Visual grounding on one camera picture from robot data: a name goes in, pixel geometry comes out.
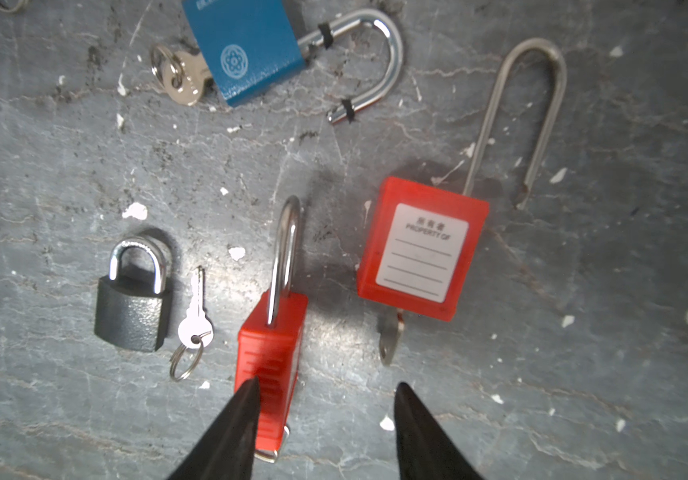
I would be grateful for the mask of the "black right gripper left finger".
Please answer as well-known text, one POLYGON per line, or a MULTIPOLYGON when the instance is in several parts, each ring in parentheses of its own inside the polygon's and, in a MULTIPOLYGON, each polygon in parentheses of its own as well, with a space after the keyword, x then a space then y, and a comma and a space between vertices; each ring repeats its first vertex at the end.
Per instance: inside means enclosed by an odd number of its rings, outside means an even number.
POLYGON ((169 479, 250 479, 260 414, 257 378, 246 380, 169 479))

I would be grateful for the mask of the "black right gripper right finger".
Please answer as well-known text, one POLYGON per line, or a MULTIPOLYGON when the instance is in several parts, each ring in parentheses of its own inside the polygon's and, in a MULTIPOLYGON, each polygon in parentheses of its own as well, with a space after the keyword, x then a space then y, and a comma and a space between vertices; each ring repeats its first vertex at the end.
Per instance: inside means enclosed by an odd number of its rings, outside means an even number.
POLYGON ((395 391, 394 422, 401 479, 483 480, 406 382, 395 391))

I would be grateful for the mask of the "red padlock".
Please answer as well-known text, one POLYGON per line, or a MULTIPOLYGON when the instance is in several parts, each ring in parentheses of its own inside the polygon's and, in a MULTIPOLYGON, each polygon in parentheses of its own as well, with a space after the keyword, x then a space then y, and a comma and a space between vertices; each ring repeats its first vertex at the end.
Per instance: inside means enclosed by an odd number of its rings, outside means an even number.
POLYGON ((461 192, 393 176, 381 184, 364 255, 357 270, 360 297, 395 308, 384 319, 379 339, 383 364, 392 362, 404 331, 404 312, 442 321, 457 310, 467 272, 489 214, 488 202, 472 196, 503 92, 519 57, 542 53, 553 73, 551 100, 542 122, 515 207, 525 208, 543 163, 548 141, 567 87, 567 65, 552 41, 530 38, 516 45, 504 58, 490 94, 480 133, 461 192))
POLYGON ((301 203, 290 196, 278 222, 272 281, 238 333, 235 386, 259 380, 260 414, 254 456, 279 457, 290 432, 287 418, 298 379, 308 297, 291 291, 299 238, 301 203))

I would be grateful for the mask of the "small silver key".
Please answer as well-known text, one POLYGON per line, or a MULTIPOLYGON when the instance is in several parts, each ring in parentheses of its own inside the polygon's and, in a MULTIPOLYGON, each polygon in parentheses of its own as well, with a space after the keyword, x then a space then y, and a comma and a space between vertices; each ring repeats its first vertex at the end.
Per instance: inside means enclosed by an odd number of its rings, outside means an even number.
POLYGON ((200 363, 205 348, 213 341, 213 324, 205 310, 205 269, 202 266, 198 266, 193 273, 190 287, 192 296, 189 306, 177 329, 180 345, 170 358, 169 377, 174 382, 190 377, 200 363), (186 370, 178 373, 179 363, 187 352, 193 352, 194 359, 186 370))

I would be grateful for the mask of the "small black padlock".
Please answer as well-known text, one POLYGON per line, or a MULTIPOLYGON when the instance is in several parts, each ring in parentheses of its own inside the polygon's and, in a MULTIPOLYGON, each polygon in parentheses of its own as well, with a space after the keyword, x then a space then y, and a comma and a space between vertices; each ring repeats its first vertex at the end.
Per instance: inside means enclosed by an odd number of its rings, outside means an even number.
POLYGON ((155 352, 167 335, 171 303, 167 264, 158 245, 145 236, 122 239, 110 254, 108 274, 98 280, 94 334, 122 349, 155 352), (151 282, 121 273, 123 255, 131 249, 151 259, 151 282))

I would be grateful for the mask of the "blue padlock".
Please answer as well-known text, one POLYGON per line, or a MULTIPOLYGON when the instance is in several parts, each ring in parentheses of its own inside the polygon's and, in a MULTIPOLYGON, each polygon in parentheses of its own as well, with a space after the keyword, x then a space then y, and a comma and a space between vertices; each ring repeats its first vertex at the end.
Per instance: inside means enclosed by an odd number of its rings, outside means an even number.
POLYGON ((237 106, 272 85, 299 73, 313 51, 328 49, 361 27, 386 39, 389 60, 381 80, 327 113, 331 124, 352 122, 356 114, 383 99, 395 86, 404 62, 401 34, 384 12, 362 8, 317 25, 296 37, 280 1, 184 1, 182 8, 199 52, 172 52, 162 44, 150 49, 151 72, 169 97, 193 106, 215 84, 226 103, 237 106))

